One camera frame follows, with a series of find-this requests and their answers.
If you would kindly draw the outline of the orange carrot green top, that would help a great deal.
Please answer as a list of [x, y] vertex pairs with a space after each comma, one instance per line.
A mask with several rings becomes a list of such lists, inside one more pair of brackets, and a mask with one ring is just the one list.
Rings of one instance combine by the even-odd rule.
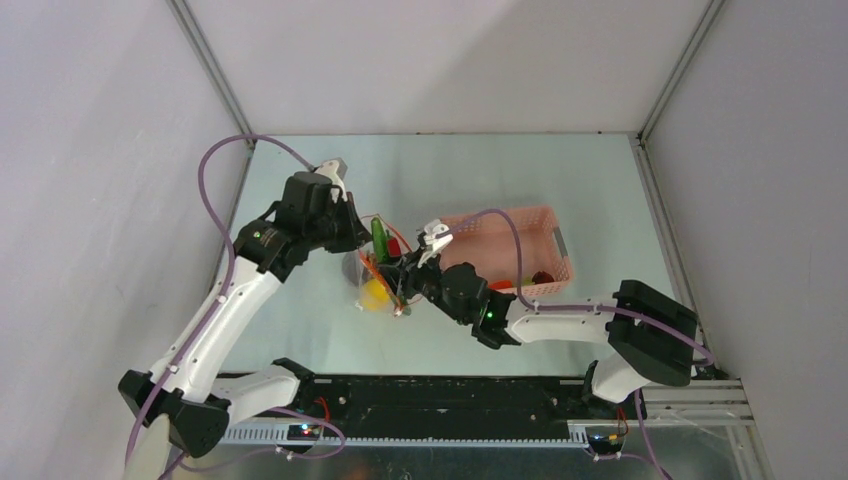
[[[530, 277], [524, 278], [519, 282], [519, 285], [521, 287], [533, 286], [534, 284], [535, 282]], [[511, 280], [500, 280], [490, 283], [489, 287], [493, 290], [508, 290], [515, 289], [517, 287], [517, 284], [515, 284]]]

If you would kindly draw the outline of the pink plastic basket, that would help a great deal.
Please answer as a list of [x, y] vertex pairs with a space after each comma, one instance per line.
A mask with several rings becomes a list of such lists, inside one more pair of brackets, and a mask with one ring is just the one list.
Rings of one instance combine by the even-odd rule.
[[[442, 220], [453, 231], [452, 242], [442, 251], [444, 268], [468, 262], [479, 276], [492, 282], [511, 280], [515, 289], [498, 290], [527, 297], [538, 297], [562, 291], [575, 278], [557, 216], [548, 205], [507, 209], [518, 232], [515, 241], [508, 223], [498, 214], [488, 214], [465, 226], [469, 215]], [[521, 287], [519, 282], [537, 271], [546, 271], [556, 279], [553, 283]]]

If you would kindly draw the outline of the green cucumber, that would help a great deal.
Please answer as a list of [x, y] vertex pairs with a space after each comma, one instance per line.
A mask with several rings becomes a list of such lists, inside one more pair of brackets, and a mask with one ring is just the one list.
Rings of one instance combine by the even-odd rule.
[[395, 293], [394, 290], [389, 286], [388, 281], [379, 271], [379, 266], [382, 263], [388, 262], [390, 259], [387, 256], [386, 250], [386, 241], [388, 239], [388, 234], [385, 230], [384, 224], [378, 215], [374, 215], [370, 221], [371, 226], [371, 234], [372, 234], [372, 243], [373, 243], [373, 251], [374, 251], [374, 262], [377, 273], [379, 274], [379, 278], [382, 280], [386, 291], [389, 293], [391, 300], [394, 306], [394, 315], [396, 317], [404, 315], [404, 311], [407, 309], [406, 303], [404, 300], [400, 299]]

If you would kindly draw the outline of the red chili pepper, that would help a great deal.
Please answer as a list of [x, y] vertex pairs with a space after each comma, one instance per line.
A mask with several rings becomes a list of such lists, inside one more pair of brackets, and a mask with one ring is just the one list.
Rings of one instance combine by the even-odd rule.
[[389, 259], [396, 259], [402, 255], [402, 249], [399, 240], [394, 236], [389, 236], [386, 241], [387, 256]]

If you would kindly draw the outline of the red strawberry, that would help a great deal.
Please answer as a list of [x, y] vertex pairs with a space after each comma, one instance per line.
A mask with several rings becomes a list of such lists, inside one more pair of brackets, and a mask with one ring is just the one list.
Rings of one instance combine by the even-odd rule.
[[531, 281], [534, 285], [553, 283], [556, 281], [553, 275], [546, 271], [537, 271], [532, 277]]

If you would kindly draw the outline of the clear zip bag orange zipper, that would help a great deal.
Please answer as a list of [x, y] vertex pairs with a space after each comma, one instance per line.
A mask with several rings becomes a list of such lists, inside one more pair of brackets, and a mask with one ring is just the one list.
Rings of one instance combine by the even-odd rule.
[[393, 292], [381, 273], [379, 260], [398, 260], [402, 254], [411, 253], [412, 248], [404, 235], [379, 213], [362, 216], [361, 220], [371, 229], [378, 226], [378, 242], [366, 243], [358, 250], [346, 253], [343, 258], [343, 276], [355, 289], [354, 306], [365, 313], [395, 318], [409, 316], [416, 300], [405, 299]]

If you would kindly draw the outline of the yellow mango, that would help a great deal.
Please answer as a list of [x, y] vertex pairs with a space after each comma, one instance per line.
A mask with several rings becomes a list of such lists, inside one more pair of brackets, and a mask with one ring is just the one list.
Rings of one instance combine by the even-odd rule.
[[367, 280], [360, 288], [360, 306], [365, 311], [382, 311], [393, 305], [389, 293], [376, 278]]

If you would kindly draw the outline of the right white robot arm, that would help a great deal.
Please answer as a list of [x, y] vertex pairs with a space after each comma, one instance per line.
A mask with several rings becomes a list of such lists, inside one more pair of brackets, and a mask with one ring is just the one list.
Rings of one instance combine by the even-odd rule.
[[581, 392], [593, 417], [610, 416], [650, 383], [691, 382], [696, 316], [641, 281], [624, 280], [618, 291], [587, 305], [553, 309], [490, 288], [469, 263], [442, 268], [437, 258], [422, 262], [407, 254], [381, 270], [395, 295], [430, 302], [490, 349], [540, 341], [608, 345], [611, 354], [589, 367]]

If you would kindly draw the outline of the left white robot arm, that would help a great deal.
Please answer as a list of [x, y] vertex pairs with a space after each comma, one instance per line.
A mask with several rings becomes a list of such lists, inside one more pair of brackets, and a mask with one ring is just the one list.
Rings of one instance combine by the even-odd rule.
[[165, 415], [167, 440], [187, 455], [206, 455], [230, 426], [259, 413], [282, 407], [299, 417], [314, 408], [315, 388], [279, 363], [239, 378], [219, 372], [254, 315], [312, 251], [353, 252], [369, 241], [336, 165], [292, 175], [281, 199], [241, 229], [225, 274], [166, 354], [121, 378], [131, 411], [143, 425]]

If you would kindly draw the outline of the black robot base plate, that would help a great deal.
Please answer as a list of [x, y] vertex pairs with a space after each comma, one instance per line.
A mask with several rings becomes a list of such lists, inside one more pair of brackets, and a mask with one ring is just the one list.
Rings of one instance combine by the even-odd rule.
[[580, 379], [551, 376], [315, 375], [289, 407], [343, 433], [532, 439], [567, 434], [583, 420], [633, 420], [640, 411], [632, 397], [609, 403], [590, 396]]

